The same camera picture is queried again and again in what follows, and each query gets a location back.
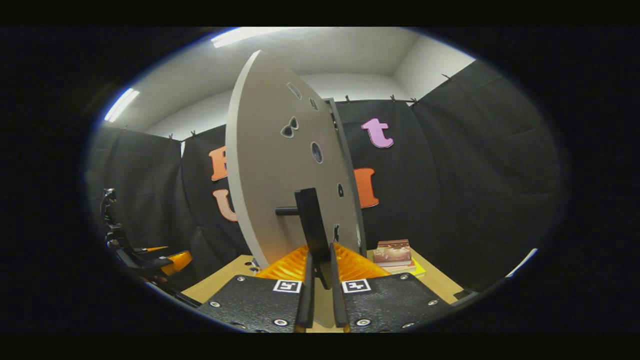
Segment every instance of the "white wall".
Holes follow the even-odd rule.
[[[410,97],[420,99],[475,59],[429,37],[420,37],[394,72]]]
[[[408,100],[404,88],[391,76],[367,74],[316,74],[300,76],[323,98],[334,101],[349,100]]]
[[[166,117],[147,130],[148,134],[176,140],[191,136],[191,132],[202,133],[227,123],[227,111],[231,101],[231,90],[208,97]]]
[[[408,100],[408,94],[390,76],[365,74],[316,74],[301,76],[320,97],[333,97],[336,101],[364,99]],[[231,100],[231,90],[198,101],[165,118],[147,130],[148,134],[169,137],[176,140],[191,136],[191,132],[201,133],[227,123],[227,111]]]

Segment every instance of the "foam letter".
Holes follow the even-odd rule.
[[[373,195],[373,184],[371,183],[371,176],[375,174],[375,170],[372,168],[357,168],[353,171],[356,177],[356,186],[358,187],[358,196],[360,198],[360,208],[370,208],[378,205],[378,200]]]
[[[383,129],[388,129],[389,125],[381,124],[378,119],[371,119],[365,122],[361,128],[369,132],[371,143],[380,149],[390,147],[394,144],[394,140],[385,138],[385,134],[382,132]]]
[[[209,153],[213,165],[211,181],[217,181],[227,177],[227,147],[223,146]]]
[[[238,217],[236,216],[236,213],[231,211],[231,207],[229,206],[229,199],[227,198],[228,194],[229,191],[227,189],[220,189],[213,192],[213,197],[216,198],[218,209],[222,216],[229,221],[237,222]]]

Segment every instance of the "gray wooden disk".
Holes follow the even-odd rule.
[[[294,192],[304,188],[316,188],[328,243],[338,224],[340,245],[359,254],[366,247],[353,167],[331,113],[286,62],[264,51],[251,55],[237,79],[225,140],[229,190],[263,268],[306,245],[299,217],[275,215],[277,207],[296,206]]]

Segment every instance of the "orange letter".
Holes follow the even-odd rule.
[[[373,195],[373,184],[371,183],[371,176],[376,173],[375,170],[365,167],[357,168],[353,172],[356,175],[360,208],[364,209],[378,205],[380,200]]]
[[[213,192],[213,197],[216,198],[218,209],[220,210],[222,216],[229,221],[237,222],[238,217],[236,216],[236,213],[231,211],[231,207],[229,206],[229,200],[227,199],[228,194],[229,191],[227,189],[220,189]]]
[[[217,181],[227,177],[227,147],[223,146],[209,153],[213,164],[213,175],[211,181]]]

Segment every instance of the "ceiling light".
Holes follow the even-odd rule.
[[[133,90],[129,88],[127,91],[120,96],[120,98],[116,101],[116,103],[109,109],[107,112],[107,116],[104,117],[104,120],[108,122],[114,122],[122,113],[122,111],[129,105],[133,99],[136,98],[140,94],[139,91]]]
[[[305,26],[298,27],[258,27],[258,28],[236,28],[230,31],[227,31],[224,34],[218,35],[211,39],[213,42],[213,46],[215,47],[223,47],[225,45],[233,44],[234,42],[238,42],[240,40],[244,40],[251,37],[256,37],[258,35],[264,35],[269,33],[275,33],[276,31],[289,30],[289,29],[302,29]]]

